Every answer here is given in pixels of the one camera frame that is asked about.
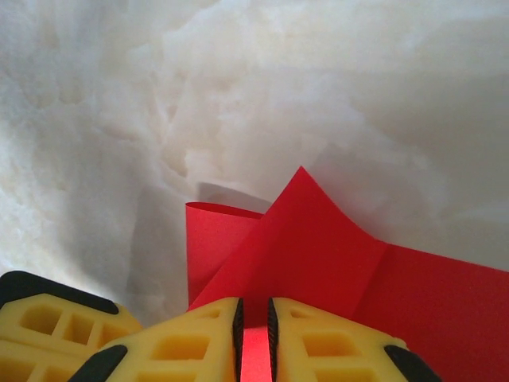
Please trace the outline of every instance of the red paper sheet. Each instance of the red paper sheet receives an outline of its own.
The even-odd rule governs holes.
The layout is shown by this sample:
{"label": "red paper sheet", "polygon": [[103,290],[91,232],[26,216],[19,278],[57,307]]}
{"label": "red paper sheet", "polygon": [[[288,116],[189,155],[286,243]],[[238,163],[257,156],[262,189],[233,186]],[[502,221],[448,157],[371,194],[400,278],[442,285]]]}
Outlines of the red paper sheet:
{"label": "red paper sheet", "polygon": [[243,382],[270,381],[269,297],[403,338],[447,381],[509,380],[509,274],[379,241],[300,169],[263,216],[188,205],[190,309],[244,297]]}

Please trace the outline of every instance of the white background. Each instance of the white background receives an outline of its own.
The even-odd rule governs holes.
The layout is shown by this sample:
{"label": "white background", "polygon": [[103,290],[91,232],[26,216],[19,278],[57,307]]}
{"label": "white background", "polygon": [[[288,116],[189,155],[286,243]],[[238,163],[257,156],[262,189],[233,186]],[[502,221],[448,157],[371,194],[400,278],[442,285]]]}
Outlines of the white background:
{"label": "white background", "polygon": [[184,203],[263,211],[300,165],[509,270],[508,125],[507,0],[2,0],[0,271],[179,314]]}

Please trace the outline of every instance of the folded red paper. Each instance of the folded red paper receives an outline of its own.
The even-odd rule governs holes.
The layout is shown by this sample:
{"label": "folded red paper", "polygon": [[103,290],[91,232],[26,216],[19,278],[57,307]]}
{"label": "folded red paper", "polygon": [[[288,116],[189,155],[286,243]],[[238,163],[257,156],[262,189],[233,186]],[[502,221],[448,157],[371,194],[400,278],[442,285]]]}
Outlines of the folded red paper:
{"label": "folded red paper", "polygon": [[187,217],[190,309],[244,297],[244,382],[270,381],[269,297],[400,337],[444,380],[509,380],[509,273],[373,238],[304,169],[263,216],[191,203]]}

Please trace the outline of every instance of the white fabric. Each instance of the white fabric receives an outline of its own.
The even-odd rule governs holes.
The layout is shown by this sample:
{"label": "white fabric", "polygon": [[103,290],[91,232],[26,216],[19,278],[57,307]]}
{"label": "white fabric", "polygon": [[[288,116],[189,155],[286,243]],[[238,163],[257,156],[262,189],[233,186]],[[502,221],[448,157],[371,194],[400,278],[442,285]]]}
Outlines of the white fabric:
{"label": "white fabric", "polygon": [[263,210],[299,165],[374,235],[509,270],[508,38],[507,0],[2,0],[0,271],[170,317],[184,203]]}

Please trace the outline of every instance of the crumpled white fabric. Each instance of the crumpled white fabric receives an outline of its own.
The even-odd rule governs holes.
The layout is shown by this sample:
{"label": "crumpled white fabric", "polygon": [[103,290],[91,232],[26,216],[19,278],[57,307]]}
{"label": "crumpled white fabric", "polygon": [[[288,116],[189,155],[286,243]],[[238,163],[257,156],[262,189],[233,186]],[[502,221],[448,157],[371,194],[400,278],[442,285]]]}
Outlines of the crumpled white fabric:
{"label": "crumpled white fabric", "polygon": [[0,271],[187,306],[186,201],[297,167],[373,235],[509,270],[506,0],[3,0]]}

